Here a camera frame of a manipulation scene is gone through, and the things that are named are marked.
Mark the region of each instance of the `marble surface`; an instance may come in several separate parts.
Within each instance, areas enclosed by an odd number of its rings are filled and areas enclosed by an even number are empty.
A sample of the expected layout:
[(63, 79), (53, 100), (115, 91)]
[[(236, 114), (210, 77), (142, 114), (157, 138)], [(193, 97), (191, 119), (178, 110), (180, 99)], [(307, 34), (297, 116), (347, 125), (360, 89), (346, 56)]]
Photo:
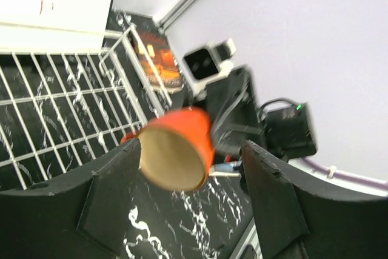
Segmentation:
[[(112, 12), (110, 24), (115, 23), (116, 29), (124, 25), (126, 19), (132, 16), (123, 12)], [(148, 118), (155, 116), (152, 105), (145, 96), (144, 89), (140, 85), (133, 68), (125, 57), (125, 51), (118, 49), (118, 58), (129, 78), (141, 107)], [(58, 74), (48, 66), (44, 71), (44, 79), (52, 94), (66, 92), (72, 93), (70, 100), (65, 97), (55, 98), (63, 119), (61, 124), (56, 114), (53, 102), (49, 97), (37, 101), (39, 112), (47, 125), (54, 144), (61, 144), (69, 139), (64, 127), (69, 132), (70, 138), (75, 140), (84, 135), (91, 135), (101, 130), (109, 130), (118, 127), (120, 124), (127, 124), (117, 95), (108, 92), (95, 94), (81, 94), (80, 90), (101, 89), (111, 84), (105, 79), (99, 83), (90, 62), (85, 56), (80, 56), (82, 65), (79, 65), (74, 56), (69, 56), (70, 64), (65, 66), (59, 61), (56, 62)], [(51, 146), (48, 133), (42, 126), (41, 119), (33, 102), (28, 101), (30, 93), (25, 87), (25, 81), (21, 72), (12, 61), (4, 63), (0, 59), (1, 68), (7, 79), (9, 89), (13, 92), (14, 98), (26, 98), (25, 102), (14, 104), (4, 103), (11, 98), (7, 93), (6, 84), (0, 80), (0, 124), (4, 130), (4, 136), (0, 143), (0, 191), (12, 188), (20, 188), (13, 165), (2, 165), (1, 162), (9, 159), (5, 140), (12, 148), (15, 156), (21, 156), (33, 151), (30, 141), (36, 150), (45, 150)], [(28, 79), (32, 94), (34, 96), (46, 96), (47, 89), (44, 81), (33, 70), (31, 63), (23, 62), (23, 72)], [(114, 85), (121, 86), (119, 79), (114, 80)], [(123, 89), (117, 90), (117, 94), (129, 114), (131, 122), (137, 122), (128, 96)], [(71, 111), (74, 108), (84, 133), (81, 132), (75, 115)], [(30, 139), (25, 135), (24, 126), (19, 122), (16, 111), (19, 110)], [(103, 155), (106, 150), (115, 147), (114, 139), (121, 139), (123, 131), (118, 129), (112, 133), (98, 135), (88, 139), (88, 143), (81, 141), (75, 144), (75, 148), (64, 146), (58, 150), (64, 167), (67, 170), (78, 167), (76, 156), (78, 155), (83, 163), (95, 156)], [(42, 152), (39, 155), (41, 168), (38, 166), (36, 157), (30, 157), (19, 161), (19, 167), (27, 186), (41, 182), (42, 169), (48, 178), (62, 174), (58, 163), (58, 156), (54, 151)], [(167, 192), (149, 183), (141, 173), (138, 174), (136, 188), (133, 193), (133, 204), (128, 210), (127, 232), (123, 241), (123, 250), (120, 259), (220, 259), (228, 258), (222, 253), (226, 245), (231, 243), (231, 238), (236, 230), (245, 228), (252, 219), (252, 210), (249, 199), (239, 187), (239, 178), (209, 178), (200, 190), (192, 193)]]

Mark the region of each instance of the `wire grid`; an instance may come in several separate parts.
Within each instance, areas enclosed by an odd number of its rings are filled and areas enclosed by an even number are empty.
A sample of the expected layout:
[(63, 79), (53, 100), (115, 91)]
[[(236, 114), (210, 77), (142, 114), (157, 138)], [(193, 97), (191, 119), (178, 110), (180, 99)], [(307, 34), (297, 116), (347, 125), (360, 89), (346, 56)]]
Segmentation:
[[(125, 65), (134, 66), (155, 115), (164, 114), (130, 45), (130, 33), (144, 47), (132, 24), (124, 33), (103, 33), (116, 42), (96, 52), (0, 48), (0, 54), (10, 58), (0, 66), (0, 191), (27, 189), (66, 173), (107, 153), (119, 145), (126, 131), (135, 132), (147, 123), (116, 53), (119, 45), (132, 63)], [(144, 52), (171, 105), (151, 57)]]

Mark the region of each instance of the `orange cup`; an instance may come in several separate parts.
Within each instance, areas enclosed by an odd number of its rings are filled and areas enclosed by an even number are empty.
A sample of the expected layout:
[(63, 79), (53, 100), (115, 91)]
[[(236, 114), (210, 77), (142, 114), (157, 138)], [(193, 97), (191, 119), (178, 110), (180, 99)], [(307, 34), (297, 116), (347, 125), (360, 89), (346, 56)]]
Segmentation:
[(213, 164), (210, 119), (202, 109), (171, 110), (151, 120), (138, 133), (128, 133), (121, 143), (137, 137), (141, 143), (140, 170), (165, 190), (196, 190)]

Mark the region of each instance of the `wire rack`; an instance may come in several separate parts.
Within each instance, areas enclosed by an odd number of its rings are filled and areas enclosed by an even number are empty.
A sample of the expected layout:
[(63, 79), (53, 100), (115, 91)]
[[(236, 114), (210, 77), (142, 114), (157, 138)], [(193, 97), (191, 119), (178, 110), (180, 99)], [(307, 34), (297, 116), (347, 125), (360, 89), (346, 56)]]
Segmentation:
[[(172, 103), (134, 24), (124, 33), (0, 25), (115, 40), (98, 51), (0, 48), (0, 191), (27, 189), (66, 173), (118, 146), (129, 130), (143, 127), (147, 117), (126, 67), (135, 69), (156, 117), (165, 111), (160, 96)], [(151, 87), (129, 36), (143, 48), (159, 93)]]

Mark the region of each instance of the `white board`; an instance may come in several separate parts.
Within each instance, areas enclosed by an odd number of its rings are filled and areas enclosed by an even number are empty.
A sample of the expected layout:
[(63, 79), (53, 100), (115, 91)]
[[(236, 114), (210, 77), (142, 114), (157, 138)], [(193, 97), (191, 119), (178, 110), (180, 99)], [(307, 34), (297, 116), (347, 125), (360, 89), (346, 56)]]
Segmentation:
[(98, 50), (102, 35), (41, 31), (2, 23), (104, 32), (111, 0), (0, 0), (0, 47)]

